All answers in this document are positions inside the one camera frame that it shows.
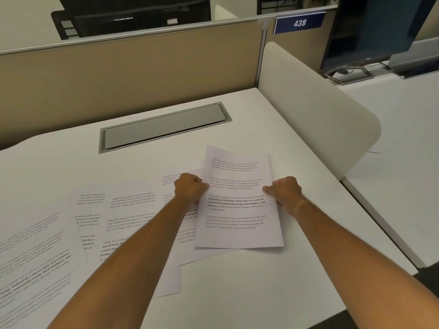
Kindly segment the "beige desk partition panel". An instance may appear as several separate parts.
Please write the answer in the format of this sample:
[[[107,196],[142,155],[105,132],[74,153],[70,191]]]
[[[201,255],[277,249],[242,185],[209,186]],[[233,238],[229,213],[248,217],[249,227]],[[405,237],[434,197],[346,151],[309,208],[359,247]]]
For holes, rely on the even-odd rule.
[[[336,8],[327,10],[321,27],[274,34],[275,18],[269,20],[266,43],[274,42],[314,71],[320,71],[326,46],[336,15]]]
[[[262,21],[0,56],[0,150],[47,132],[255,87]]]

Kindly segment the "printed white paper sheet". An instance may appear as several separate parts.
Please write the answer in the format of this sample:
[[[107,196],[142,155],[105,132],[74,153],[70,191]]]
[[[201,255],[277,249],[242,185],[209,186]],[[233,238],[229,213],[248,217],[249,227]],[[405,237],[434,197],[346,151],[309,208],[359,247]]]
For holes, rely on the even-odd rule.
[[[162,171],[162,202],[166,205],[174,197],[174,182],[182,173],[190,173],[202,178],[202,162],[169,167]],[[198,203],[192,205],[191,210],[185,215],[178,234],[175,238],[169,259],[177,265],[185,265],[198,260],[235,251],[235,249],[222,248],[196,248],[195,235],[198,217]]]
[[[263,192],[272,184],[267,154],[234,154],[206,147],[195,248],[283,247],[276,200]]]
[[[46,329],[87,267],[70,201],[0,220],[0,329]]]
[[[71,214],[80,233],[87,262],[95,247],[96,234],[104,212],[106,192],[102,188],[83,188],[71,193]]]
[[[100,266],[121,244],[147,224],[157,213],[156,195],[140,192],[132,195],[112,195],[104,207],[92,260]],[[181,292],[181,270],[169,258],[153,298]]]

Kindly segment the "white rounded desk divider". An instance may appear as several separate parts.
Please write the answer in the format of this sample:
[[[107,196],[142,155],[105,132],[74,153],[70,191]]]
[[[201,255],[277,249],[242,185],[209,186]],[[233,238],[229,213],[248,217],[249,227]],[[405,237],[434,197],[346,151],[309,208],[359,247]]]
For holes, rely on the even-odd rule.
[[[381,137],[375,114],[274,42],[258,89],[339,181]]]

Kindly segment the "person's left forearm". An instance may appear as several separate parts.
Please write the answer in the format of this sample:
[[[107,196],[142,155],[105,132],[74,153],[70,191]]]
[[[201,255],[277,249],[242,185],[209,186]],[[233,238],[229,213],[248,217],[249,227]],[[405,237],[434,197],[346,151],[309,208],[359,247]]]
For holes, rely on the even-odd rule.
[[[185,214],[175,197],[85,281],[47,329],[140,329]]]

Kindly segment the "dark computer monitor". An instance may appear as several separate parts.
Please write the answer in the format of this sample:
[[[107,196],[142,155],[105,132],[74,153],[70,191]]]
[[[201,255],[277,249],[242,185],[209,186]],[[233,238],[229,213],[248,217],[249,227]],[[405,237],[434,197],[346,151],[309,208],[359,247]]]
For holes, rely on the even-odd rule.
[[[339,0],[321,71],[409,50],[437,0]]]

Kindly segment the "grey monitor stand base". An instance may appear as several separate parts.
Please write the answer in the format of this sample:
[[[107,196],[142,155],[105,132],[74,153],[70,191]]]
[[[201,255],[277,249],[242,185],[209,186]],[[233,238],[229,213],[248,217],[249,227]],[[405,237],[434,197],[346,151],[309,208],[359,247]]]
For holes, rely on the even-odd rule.
[[[341,66],[323,72],[324,77],[336,85],[348,85],[374,78],[374,75],[364,65]]]

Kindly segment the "grey laptop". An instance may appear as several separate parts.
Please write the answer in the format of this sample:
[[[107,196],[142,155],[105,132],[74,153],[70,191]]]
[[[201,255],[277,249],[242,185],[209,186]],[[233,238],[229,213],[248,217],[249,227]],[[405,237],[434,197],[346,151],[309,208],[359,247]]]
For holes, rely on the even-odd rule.
[[[405,80],[439,72],[439,37],[413,42],[408,51],[392,55],[387,65]]]

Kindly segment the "black office chair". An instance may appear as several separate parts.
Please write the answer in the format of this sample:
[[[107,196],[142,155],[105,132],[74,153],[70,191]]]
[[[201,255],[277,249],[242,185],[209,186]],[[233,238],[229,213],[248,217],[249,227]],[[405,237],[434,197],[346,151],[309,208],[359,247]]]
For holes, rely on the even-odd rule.
[[[265,15],[303,9],[304,0],[256,0],[256,14]]]

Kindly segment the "blue number sign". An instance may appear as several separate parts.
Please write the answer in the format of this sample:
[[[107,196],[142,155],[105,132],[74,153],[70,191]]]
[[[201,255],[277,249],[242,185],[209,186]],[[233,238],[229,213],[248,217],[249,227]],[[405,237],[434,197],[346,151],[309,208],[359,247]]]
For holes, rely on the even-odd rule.
[[[325,15],[326,11],[319,11],[277,17],[273,34],[284,34],[319,28],[323,23]]]

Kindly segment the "person's right hand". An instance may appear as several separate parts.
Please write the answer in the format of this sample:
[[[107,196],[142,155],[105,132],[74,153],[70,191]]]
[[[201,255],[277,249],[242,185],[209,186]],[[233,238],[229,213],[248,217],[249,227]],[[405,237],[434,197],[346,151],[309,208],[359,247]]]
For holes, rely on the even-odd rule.
[[[302,188],[293,176],[281,178],[272,182],[277,185],[276,202],[292,217],[295,217],[300,207],[308,203],[308,199],[303,195]]]

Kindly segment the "black computer monitor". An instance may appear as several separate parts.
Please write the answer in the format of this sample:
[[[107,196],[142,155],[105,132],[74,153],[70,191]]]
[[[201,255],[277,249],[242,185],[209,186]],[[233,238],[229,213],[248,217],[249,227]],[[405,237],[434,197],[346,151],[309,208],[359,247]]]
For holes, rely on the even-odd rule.
[[[62,40],[211,21],[210,0],[59,0],[51,13]]]

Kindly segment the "person's left hand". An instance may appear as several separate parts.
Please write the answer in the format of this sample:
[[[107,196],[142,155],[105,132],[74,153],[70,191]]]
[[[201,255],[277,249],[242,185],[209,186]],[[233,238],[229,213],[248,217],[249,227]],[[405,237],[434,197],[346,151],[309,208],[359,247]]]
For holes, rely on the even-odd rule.
[[[197,182],[202,179],[190,173],[182,173],[174,182],[174,198],[176,201],[186,205],[193,204],[201,199],[203,195],[197,194]]]

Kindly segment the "person's right forearm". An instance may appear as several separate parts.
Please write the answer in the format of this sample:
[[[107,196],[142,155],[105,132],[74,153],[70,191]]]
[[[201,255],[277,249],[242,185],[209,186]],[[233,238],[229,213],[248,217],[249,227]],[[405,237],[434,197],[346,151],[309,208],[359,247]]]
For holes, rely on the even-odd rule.
[[[439,329],[439,298],[412,275],[308,200],[283,206],[359,329]]]

